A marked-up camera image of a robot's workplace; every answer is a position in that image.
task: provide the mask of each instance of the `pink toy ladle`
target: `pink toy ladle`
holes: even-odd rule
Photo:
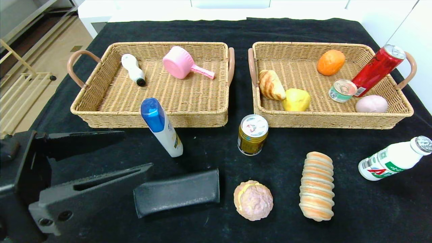
[[[190,71],[213,79],[215,73],[195,64],[189,52],[179,46],[173,46],[162,59],[165,69],[174,77],[184,79]]]

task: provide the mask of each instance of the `white plastic bottle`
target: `white plastic bottle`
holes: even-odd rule
[[[432,141],[418,136],[411,141],[391,144],[359,163],[360,174],[368,180],[378,181],[412,168],[425,155],[432,152]]]
[[[148,98],[143,101],[141,116],[171,157],[183,154],[183,144],[157,99]]]
[[[138,86],[144,86],[146,80],[144,78],[144,72],[138,66],[138,60],[131,54],[124,54],[121,56],[121,65],[129,73],[129,78],[132,79]]]

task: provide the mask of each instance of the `blue bottle cap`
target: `blue bottle cap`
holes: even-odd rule
[[[165,127],[164,111],[155,98],[148,98],[141,104],[141,116],[152,132],[160,132]]]

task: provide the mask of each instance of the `croissant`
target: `croissant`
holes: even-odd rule
[[[259,74],[260,91],[267,99],[284,100],[285,90],[276,72],[273,70],[262,70]]]

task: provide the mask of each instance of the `pink basket handle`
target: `pink basket handle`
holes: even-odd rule
[[[411,56],[411,54],[409,54],[408,52],[405,52],[405,54],[407,55],[407,60],[408,60],[408,62],[411,65],[411,72],[410,72],[410,74],[408,75],[408,77],[406,79],[404,79],[402,82],[400,82],[397,85],[397,87],[400,88],[400,89],[403,89],[408,84],[408,82],[410,82],[411,79],[413,79],[414,75],[417,72],[417,63],[416,63],[416,60],[414,60],[413,56]]]
[[[255,69],[254,50],[252,48],[249,48],[248,50],[248,59],[249,59],[249,72],[251,73],[252,84],[254,85],[254,87],[258,87],[257,71]]]
[[[70,77],[78,84],[78,86],[81,87],[81,89],[84,87],[84,82],[81,79],[79,79],[79,77],[73,71],[73,64],[75,63],[75,60],[82,54],[89,55],[91,58],[93,58],[93,60],[95,60],[98,63],[101,62],[100,58],[98,58],[96,55],[86,50],[79,50],[74,52],[70,56],[69,60],[67,60],[67,64],[66,64],[67,72],[69,73]]]
[[[228,82],[226,85],[229,87],[231,85],[232,79],[234,77],[234,66],[235,66],[235,55],[234,55],[234,48],[230,47],[228,48]]]

